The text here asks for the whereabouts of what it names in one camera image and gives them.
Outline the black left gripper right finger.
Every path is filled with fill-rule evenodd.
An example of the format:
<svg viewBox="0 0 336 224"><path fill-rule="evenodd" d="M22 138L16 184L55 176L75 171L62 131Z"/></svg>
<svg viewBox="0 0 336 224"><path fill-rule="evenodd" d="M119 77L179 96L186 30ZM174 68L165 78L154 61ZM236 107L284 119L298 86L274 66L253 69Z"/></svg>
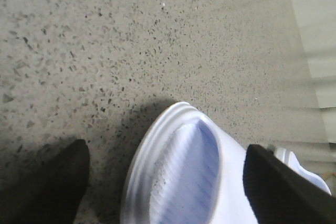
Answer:
<svg viewBox="0 0 336 224"><path fill-rule="evenodd" d="M261 145L247 148L243 185L258 223L335 223L335 198Z"/></svg>

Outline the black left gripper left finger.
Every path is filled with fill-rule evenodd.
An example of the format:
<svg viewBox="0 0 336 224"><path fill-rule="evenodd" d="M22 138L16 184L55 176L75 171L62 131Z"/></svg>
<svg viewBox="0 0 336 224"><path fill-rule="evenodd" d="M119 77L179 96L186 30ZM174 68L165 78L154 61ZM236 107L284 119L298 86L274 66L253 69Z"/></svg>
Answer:
<svg viewBox="0 0 336 224"><path fill-rule="evenodd" d="M73 223L89 180L90 154L76 140L1 191L1 223Z"/></svg>

